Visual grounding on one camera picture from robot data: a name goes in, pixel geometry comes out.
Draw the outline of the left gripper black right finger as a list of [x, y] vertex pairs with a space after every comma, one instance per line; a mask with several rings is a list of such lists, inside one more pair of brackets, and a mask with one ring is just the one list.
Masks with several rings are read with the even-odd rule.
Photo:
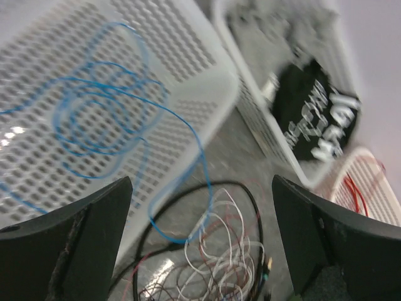
[[295, 294], [338, 266], [352, 300], [400, 300], [400, 227], [360, 215], [275, 175], [274, 209]]

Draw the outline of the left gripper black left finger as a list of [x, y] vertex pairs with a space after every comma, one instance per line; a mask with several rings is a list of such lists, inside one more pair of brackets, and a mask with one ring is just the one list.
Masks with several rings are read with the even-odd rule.
[[1, 229], [1, 300], [106, 300], [132, 192], [125, 176]]

